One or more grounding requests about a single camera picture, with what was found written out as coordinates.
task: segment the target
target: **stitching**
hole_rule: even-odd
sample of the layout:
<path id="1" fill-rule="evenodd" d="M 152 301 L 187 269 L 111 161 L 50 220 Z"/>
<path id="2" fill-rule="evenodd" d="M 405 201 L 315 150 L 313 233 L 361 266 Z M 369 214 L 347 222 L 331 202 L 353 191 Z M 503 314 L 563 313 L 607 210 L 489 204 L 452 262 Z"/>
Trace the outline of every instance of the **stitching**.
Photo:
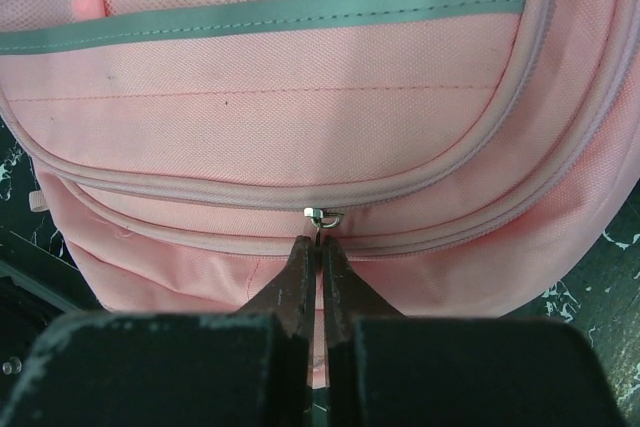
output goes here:
<path id="1" fill-rule="evenodd" d="M 131 99 L 147 97 L 177 97 L 188 95 L 240 95 L 240 94 L 278 94 L 288 92 L 343 92 L 343 91 L 398 91 L 398 90 L 424 90 L 424 89 L 463 89 L 463 90 L 487 90 L 495 88 L 494 85 L 417 85 L 400 87 L 318 87 L 307 89 L 273 89 L 273 90 L 240 90 L 219 92 L 177 92 L 168 94 L 130 94 L 130 95 L 104 95 L 86 97 L 51 97 L 42 99 L 8 99 L 9 102 L 58 102 L 65 100 L 106 100 L 106 99 Z"/>
<path id="2" fill-rule="evenodd" d="M 159 34 L 176 34 L 176 33 L 186 33 L 186 32 L 198 32 L 198 31 L 208 31 L 208 30 L 227 30 L 227 29 L 235 29 L 238 27 L 254 27 L 260 25 L 277 25 L 277 24 L 293 24 L 293 23 L 303 23 L 303 22 L 313 22 L 318 20 L 335 20 L 335 19 L 346 19 L 349 17 L 374 17 L 374 16 L 383 16 L 383 15 L 393 15 L 393 14 L 405 14 L 412 12 L 421 12 L 421 11 L 432 11 L 437 9 L 450 9 L 455 7 L 463 7 L 465 5 L 481 5 L 481 4 L 497 4 L 497 3 L 523 3 L 524 0 L 476 0 L 473 2 L 460 2 L 459 4 L 443 4 L 443 5 L 433 5 L 431 7 L 419 7 L 415 9 L 399 9 L 399 10 L 388 10 L 383 12 L 354 12 L 350 14 L 336 14 L 336 15 L 326 15 L 326 16 L 317 16 L 317 17 L 303 17 L 298 19 L 272 19 L 272 20 L 263 20 L 258 22 L 245 22 L 245 23 L 237 23 L 237 24 L 219 24 L 219 25 L 206 25 L 206 26 L 196 26 L 196 27 L 184 27 L 179 29 L 164 29 L 164 30 L 147 30 L 140 32 L 127 32 L 123 34 L 115 34 L 115 35 L 103 35 L 100 37 L 92 37 L 89 39 L 82 40 L 74 40 L 70 42 L 62 42 L 58 44 L 45 44 L 45 45 L 23 45 L 23 46 L 14 46 L 14 47 L 1 47 L 0 51 L 12 51 L 12 50 L 30 50 L 30 49 L 42 49 L 42 48 L 52 48 L 52 47 L 64 47 L 69 45 L 78 45 L 87 42 L 95 42 L 99 40 L 110 40 L 110 39 L 119 39 L 123 37 L 135 37 L 135 36 L 149 36 L 149 35 L 159 35 Z"/>
<path id="3" fill-rule="evenodd" d="M 251 274 L 251 277 L 249 277 L 249 281 L 247 282 L 247 300 L 251 300 L 251 297 L 249 296 L 249 291 L 251 290 L 251 284 L 253 283 L 253 278 L 256 276 L 256 273 L 258 272 L 258 267 L 260 266 L 260 262 L 262 262 L 262 260 L 258 260 L 258 262 L 256 263 L 256 268 L 253 269 L 253 274 Z"/>

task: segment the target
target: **backpack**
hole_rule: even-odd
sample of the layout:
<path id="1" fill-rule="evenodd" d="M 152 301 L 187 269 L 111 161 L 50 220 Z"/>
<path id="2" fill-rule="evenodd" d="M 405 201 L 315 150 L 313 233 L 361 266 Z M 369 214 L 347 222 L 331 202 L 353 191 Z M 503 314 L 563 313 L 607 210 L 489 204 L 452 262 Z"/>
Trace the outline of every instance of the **backpack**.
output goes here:
<path id="1" fill-rule="evenodd" d="M 639 1 L 0 0 L 0 111 L 107 309 L 236 310 L 313 208 L 403 313 L 500 316 L 640 176 Z"/>

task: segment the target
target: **zipper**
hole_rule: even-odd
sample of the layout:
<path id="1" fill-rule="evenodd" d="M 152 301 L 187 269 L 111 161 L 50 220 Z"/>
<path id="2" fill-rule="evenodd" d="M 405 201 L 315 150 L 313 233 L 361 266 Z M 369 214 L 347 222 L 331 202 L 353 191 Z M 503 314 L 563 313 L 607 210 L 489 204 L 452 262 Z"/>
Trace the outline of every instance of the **zipper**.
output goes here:
<path id="1" fill-rule="evenodd" d="M 6 106 L 2 107 L 7 124 L 20 140 L 25 150 L 33 157 L 47 165 L 50 171 L 61 178 L 78 184 L 116 193 L 126 193 L 148 198 L 204 203 L 233 208 L 248 208 L 273 211 L 302 211 L 309 205 L 322 206 L 327 209 L 347 211 L 356 208 L 387 202 L 420 191 L 458 170 L 472 159 L 496 134 L 510 111 L 515 107 L 522 92 L 528 85 L 539 55 L 542 51 L 546 35 L 551 24 L 554 11 L 554 0 L 536 0 L 529 14 L 531 17 L 520 35 L 524 41 L 516 41 L 512 56 L 511 68 L 507 68 L 504 78 L 494 96 L 495 112 L 485 119 L 480 134 L 461 147 L 460 151 L 444 160 L 428 172 L 421 168 L 413 169 L 405 174 L 357 183 L 340 185 L 339 192 L 332 186 L 309 187 L 255 187 L 224 182 L 213 182 L 198 179 L 175 179 L 170 177 L 131 174 L 125 172 L 109 172 L 91 167 L 74 165 L 61 160 L 42 149 L 18 124 L 15 116 Z"/>
<path id="2" fill-rule="evenodd" d="M 524 90 L 524 87 L 530 81 L 533 75 L 533 72 L 535 70 L 535 66 L 536 66 L 540 51 L 542 50 L 544 39 L 549 31 L 549 28 L 551 25 L 551 17 L 552 17 L 551 12 L 553 10 L 553 4 L 555 2 L 554 0 L 547 0 L 547 2 L 548 2 L 548 5 L 546 6 L 546 9 L 545 9 L 546 17 L 544 19 L 544 22 L 541 25 L 541 29 L 538 31 L 538 36 L 535 41 L 535 46 L 534 46 L 535 48 L 533 51 L 533 55 L 529 58 L 529 61 L 528 61 L 527 75 L 522 79 L 520 88 L 517 91 L 517 95 L 514 97 L 514 101 L 517 101 L 519 99 L 519 97 L 521 96 Z M 467 227 L 464 229 L 459 229 L 459 230 L 453 229 L 453 232 L 445 232 L 443 235 L 439 235 L 438 237 L 432 238 L 430 240 L 424 240 L 424 233 L 421 234 L 419 232 L 418 233 L 412 232 L 409 234 L 389 234 L 386 236 L 379 236 L 380 238 L 384 237 L 384 239 L 382 239 L 382 242 L 379 242 L 378 245 L 376 246 L 368 247 L 366 245 L 367 242 L 363 241 L 362 239 L 343 238 L 341 239 L 341 243 L 347 250 L 349 250 L 350 255 L 352 255 L 354 259 L 390 258 L 390 257 L 403 256 L 403 255 L 411 255 L 417 252 L 424 252 L 424 251 L 431 251 L 435 249 L 453 247 L 455 245 L 468 242 L 469 240 L 472 240 L 474 238 L 486 235 L 500 228 L 501 226 L 512 221 L 513 219 L 515 219 L 516 217 L 524 213 L 526 210 L 528 210 L 531 206 L 533 206 L 544 194 L 546 194 L 554 185 L 556 185 L 564 177 L 564 175 L 566 175 L 566 173 L 571 169 L 574 163 L 578 160 L 578 157 L 580 156 L 580 154 L 584 151 L 586 146 L 589 144 L 593 136 L 598 131 L 606 114 L 614 104 L 617 93 L 621 89 L 625 79 L 628 76 L 628 73 L 632 67 L 632 63 L 633 63 L 636 51 L 638 49 L 638 44 L 640 39 L 640 35 L 639 35 L 640 34 L 640 5 L 638 4 L 638 0 L 634 0 L 632 5 L 635 7 L 635 10 L 631 16 L 632 19 L 631 21 L 626 19 L 626 22 L 625 22 L 625 25 L 628 26 L 627 33 L 626 33 L 626 42 L 621 43 L 621 44 L 624 44 L 622 45 L 622 47 L 618 46 L 618 49 L 621 50 L 621 52 L 619 53 L 614 52 L 613 54 L 611 54 L 612 57 L 617 58 L 617 61 L 615 61 L 616 62 L 615 65 L 617 65 L 617 69 L 615 70 L 612 78 L 609 78 L 609 83 L 607 84 L 609 85 L 609 88 L 606 89 L 606 94 L 604 95 L 604 99 L 599 104 L 600 108 L 597 109 L 595 115 L 590 117 L 589 119 L 590 121 L 588 122 L 588 125 L 584 129 L 583 134 L 580 135 L 577 144 L 572 146 L 572 149 L 569 151 L 568 155 L 564 157 L 560 156 L 562 158 L 560 159 L 559 164 L 551 172 L 551 175 L 546 177 L 546 180 L 542 182 L 541 185 L 537 186 L 532 192 L 527 193 L 527 195 L 520 196 L 520 198 L 517 199 L 517 201 L 513 202 L 514 205 L 509 206 L 509 208 L 503 209 L 501 214 L 493 216 L 490 220 L 487 220 L 485 222 L 480 222 L 475 226 Z M 18 130 L 18 133 L 20 133 L 19 130 L 21 129 L 21 127 L 20 126 L 16 127 L 16 125 L 17 125 L 17 122 L 15 122 L 14 120 L 14 125 L 12 126 L 13 127 L 12 130 L 14 130 L 14 133 L 16 130 Z M 473 152 L 473 155 L 475 155 L 477 151 L 479 151 L 484 146 L 484 144 L 490 140 L 491 136 L 495 134 L 495 131 L 497 131 L 499 127 L 500 125 L 498 123 L 494 129 L 494 132 L 492 132 L 491 135 L 486 138 L 486 141 L 482 145 L 479 145 L 477 147 L 477 149 Z M 32 146 L 34 146 L 35 144 L 35 142 L 33 141 L 31 142 L 23 141 L 22 143 L 23 145 L 31 144 Z M 185 192 L 185 190 L 173 190 L 170 187 L 167 187 L 166 184 L 161 185 L 162 183 L 158 185 L 154 185 L 153 183 L 150 183 L 150 184 L 148 183 L 147 185 L 135 185 L 135 184 L 126 183 L 126 182 L 117 182 L 117 181 L 111 181 L 111 180 L 84 177 L 82 175 L 76 175 L 74 173 L 65 171 L 64 169 L 61 169 L 58 166 L 52 165 L 50 162 L 47 162 L 45 159 L 43 159 L 43 157 L 45 158 L 50 157 L 50 155 L 39 155 L 42 153 L 41 151 L 39 152 L 39 150 L 42 150 L 42 149 L 39 148 L 37 144 L 35 144 L 34 148 L 26 149 L 26 150 L 29 151 L 30 155 L 33 155 L 34 157 L 39 158 L 41 161 L 43 161 L 43 163 L 47 165 L 47 168 L 53 173 L 57 174 L 58 177 L 62 179 L 63 183 L 67 185 L 67 187 L 71 187 L 73 184 L 80 184 L 80 185 L 84 185 L 91 188 L 96 188 L 96 189 L 101 189 L 101 190 L 116 192 L 116 193 L 126 193 L 128 195 L 137 195 L 145 198 L 153 198 L 158 200 L 170 200 L 170 201 L 183 201 L 183 202 L 192 202 L 192 203 L 203 203 L 203 204 L 212 205 L 212 206 L 219 205 L 219 206 L 225 206 L 225 207 L 249 208 L 249 209 L 260 209 L 260 210 L 282 210 L 282 211 L 298 211 L 299 210 L 299 211 L 302 211 L 303 215 L 311 219 L 311 221 L 314 223 L 314 225 L 317 228 L 318 234 L 320 233 L 321 230 L 333 228 L 339 225 L 343 215 L 347 213 L 349 210 L 371 206 L 381 202 L 396 200 L 400 197 L 404 197 L 406 195 L 414 193 L 415 191 L 430 185 L 429 183 L 427 185 L 420 185 L 418 186 L 418 188 L 411 187 L 409 189 L 399 190 L 394 192 L 393 195 L 382 196 L 383 198 L 369 201 L 369 202 L 348 203 L 345 207 L 339 208 L 339 211 L 340 211 L 339 213 L 333 212 L 333 210 L 339 206 L 327 205 L 320 202 L 318 202 L 316 206 L 305 207 L 304 209 L 297 207 L 297 205 L 304 202 L 304 199 L 302 198 L 291 199 L 292 202 L 290 202 L 288 205 L 278 204 L 278 205 L 267 205 L 263 207 L 260 202 L 260 199 L 257 198 L 257 196 L 253 196 L 253 197 L 249 196 L 248 198 L 245 199 L 244 202 L 237 202 L 237 195 L 230 194 L 227 197 L 225 196 L 224 193 L 222 194 L 216 193 L 215 195 L 213 195 L 210 192 L 206 192 L 206 190 L 209 190 L 209 189 L 206 189 L 205 187 L 210 187 L 210 184 L 211 184 L 210 182 L 207 182 L 207 181 L 195 181 L 194 186 L 200 182 L 202 184 L 202 189 L 195 188 L 190 192 Z M 73 187 L 75 187 L 75 190 L 80 192 L 79 195 L 78 193 L 76 193 L 77 198 L 79 198 L 81 201 L 85 203 L 90 202 L 87 199 L 86 195 L 82 195 L 82 191 L 77 187 L 77 185 Z M 90 206 L 90 208 L 93 208 L 93 207 L 96 207 L 96 209 L 94 210 L 99 210 L 99 211 L 103 211 L 106 209 L 104 206 L 101 206 L 102 208 L 97 208 L 97 206 L 95 205 Z M 135 227 L 133 227 L 131 222 L 132 219 L 129 219 L 122 214 L 118 214 L 110 210 L 109 212 L 111 212 L 112 214 L 115 214 L 115 216 L 105 215 L 105 217 L 107 217 L 108 220 L 111 220 L 115 224 L 123 226 L 125 228 L 132 228 L 132 230 L 138 231 L 139 233 L 142 233 L 144 235 L 148 235 L 149 237 L 160 239 L 160 240 L 174 241 L 174 239 L 176 239 L 176 236 L 178 235 L 176 233 L 170 232 L 171 230 L 177 231 L 178 229 L 164 228 L 166 232 L 155 232 L 155 230 L 151 228 L 154 226 L 149 226 L 148 224 L 144 225 L 145 224 L 144 222 L 135 221 L 133 223 L 136 225 Z M 278 239 L 278 241 L 275 241 L 275 242 L 272 242 L 275 239 L 264 239 L 261 245 L 255 245 L 258 243 L 256 242 L 255 238 L 245 239 L 238 236 L 237 238 L 232 239 L 230 237 L 235 237 L 235 236 L 224 236 L 224 235 L 218 235 L 218 234 L 215 234 L 213 236 L 215 237 L 215 239 L 212 238 L 211 234 L 208 234 L 207 239 L 199 239 L 199 238 L 196 239 L 196 237 L 193 237 L 193 239 L 189 239 L 189 240 L 183 239 L 183 241 L 178 241 L 178 243 L 183 243 L 184 245 L 191 245 L 199 248 L 206 248 L 208 250 L 216 250 L 216 251 L 231 253 L 233 255 L 265 255 L 269 257 L 286 256 L 290 248 L 289 241 L 285 239 L 282 239 L 283 242 L 280 242 L 279 241 L 280 239 Z"/>

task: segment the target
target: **gray-green trim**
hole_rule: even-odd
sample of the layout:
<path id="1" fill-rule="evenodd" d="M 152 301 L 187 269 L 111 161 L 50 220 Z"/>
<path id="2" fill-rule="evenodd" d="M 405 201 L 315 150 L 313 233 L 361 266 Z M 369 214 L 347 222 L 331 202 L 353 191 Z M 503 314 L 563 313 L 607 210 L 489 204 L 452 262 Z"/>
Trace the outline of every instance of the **gray-green trim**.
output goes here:
<path id="1" fill-rule="evenodd" d="M 0 55 L 45 54 L 168 39 L 355 27 L 472 14 L 519 14 L 525 0 L 259 0 L 139 12 L 0 33 Z"/>

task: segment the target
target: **metal zipper pull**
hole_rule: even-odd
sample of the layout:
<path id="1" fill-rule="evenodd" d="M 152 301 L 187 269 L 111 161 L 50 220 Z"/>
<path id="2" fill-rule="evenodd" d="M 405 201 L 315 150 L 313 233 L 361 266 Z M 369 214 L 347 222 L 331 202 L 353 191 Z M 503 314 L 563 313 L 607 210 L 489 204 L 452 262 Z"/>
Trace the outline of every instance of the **metal zipper pull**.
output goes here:
<path id="1" fill-rule="evenodd" d="M 320 246 L 322 230 L 333 229 L 340 225 L 344 214 L 339 212 L 325 212 L 322 209 L 307 207 L 304 209 L 304 216 L 309 217 L 313 225 L 316 226 L 316 247 Z"/>

